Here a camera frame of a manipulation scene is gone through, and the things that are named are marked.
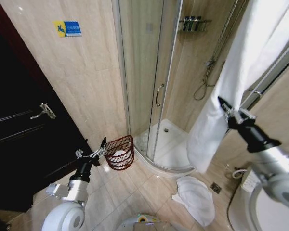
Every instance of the shower shelf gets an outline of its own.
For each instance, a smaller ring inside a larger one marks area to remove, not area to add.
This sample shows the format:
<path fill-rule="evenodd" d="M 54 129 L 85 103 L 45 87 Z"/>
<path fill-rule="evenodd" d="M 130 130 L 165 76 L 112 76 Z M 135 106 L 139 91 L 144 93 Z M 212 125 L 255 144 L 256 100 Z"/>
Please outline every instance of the shower shelf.
<path fill-rule="evenodd" d="M 186 16 L 183 20 L 179 21 L 179 31 L 186 32 L 201 32 L 206 31 L 207 23 L 212 20 L 203 20 L 201 16 Z"/>

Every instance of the shower enclosure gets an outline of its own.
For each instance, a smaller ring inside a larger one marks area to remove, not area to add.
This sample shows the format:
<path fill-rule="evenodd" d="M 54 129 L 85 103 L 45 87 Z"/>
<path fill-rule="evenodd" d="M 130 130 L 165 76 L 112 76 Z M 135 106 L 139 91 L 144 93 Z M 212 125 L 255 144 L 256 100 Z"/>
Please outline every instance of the shower enclosure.
<path fill-rule="evenodd" d="M 247 2 L 112 0 L 128 130 L 150 166 L 182 175 L 193 170 L 188 132 L 219 77 Z"/>

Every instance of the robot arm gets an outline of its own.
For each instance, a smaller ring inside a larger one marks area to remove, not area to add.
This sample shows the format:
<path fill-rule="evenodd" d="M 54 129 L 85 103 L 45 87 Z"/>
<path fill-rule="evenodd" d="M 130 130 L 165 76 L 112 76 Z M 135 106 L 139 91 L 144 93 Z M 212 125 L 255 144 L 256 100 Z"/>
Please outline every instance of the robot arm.
<path fill-rule="evenodd" d="M 278 140 L 269 136 L 255 124 L 256 117 L 246 109 L 239 111 L 223 98 L 218 97 L 226 114 L 229 128 L 239 132 L 247 143 L 247 150 L 254 155 L 252 169 L 261 181 L 265 192 L 289 208 L 289 153 Z"/>
<path fill-rule="evenodd" d="M 50 184 L 46 193 L 66 202 L 55 207 L 46 217 L 42 231 L 78 231 L 84 224 L 84 208 L 88 200 L 87 185 L 92 165 L 99 165 L 99 157 L 105 152 L 106 137 L 101 148 L 89 156 L 78 153 L 78 168 L 69 179 L 68 186 Z"/>

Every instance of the shower door handle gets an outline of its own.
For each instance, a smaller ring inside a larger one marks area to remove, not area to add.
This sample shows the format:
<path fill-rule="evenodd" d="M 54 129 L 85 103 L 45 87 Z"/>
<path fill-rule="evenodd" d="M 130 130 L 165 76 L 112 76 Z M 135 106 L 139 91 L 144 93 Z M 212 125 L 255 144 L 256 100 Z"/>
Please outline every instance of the shower door handle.
<path fill-rule="evenodd" d="M 163 88 L 165 86 L 165 84 L 161 84 L 159 87 L 158 87 L 158 90 L 156 91 L 156 98 L 155 98 L 155 105 L 156 107 L 159 107 L 160 106 L 160 103 L 158 103 L 158 95 L 159 95 L 159 91 L 161 88 Z"/>

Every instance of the toilet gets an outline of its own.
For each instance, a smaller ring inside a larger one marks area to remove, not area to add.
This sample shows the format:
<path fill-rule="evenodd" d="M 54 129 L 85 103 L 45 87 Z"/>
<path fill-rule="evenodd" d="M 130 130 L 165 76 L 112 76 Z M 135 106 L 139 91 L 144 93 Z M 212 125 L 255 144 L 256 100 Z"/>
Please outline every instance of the toilet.
<path fill-rule="evenodd" d="M 230 203 L 228 216 L 235 231 L 289 231 L 289 209 L 272 200 L 255 173 L 248 169 Z"/>

